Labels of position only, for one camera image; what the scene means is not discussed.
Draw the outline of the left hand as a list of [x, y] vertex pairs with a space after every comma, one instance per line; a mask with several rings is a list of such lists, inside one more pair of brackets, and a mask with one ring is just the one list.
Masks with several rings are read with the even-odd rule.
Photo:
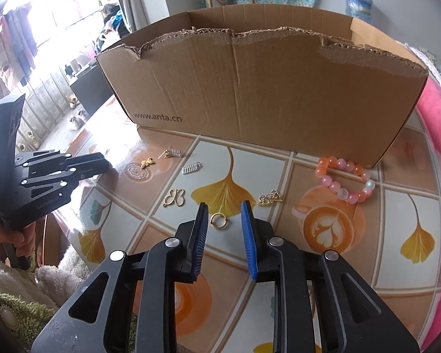
[[18, 257], [30, 257], [36, 248], [36, 223], [33, 222], [21, 231], [9, 230], [0, 224], [0, 260], [4, 261], [7, 253], [3, 244], [10, 244], [16, 249]]

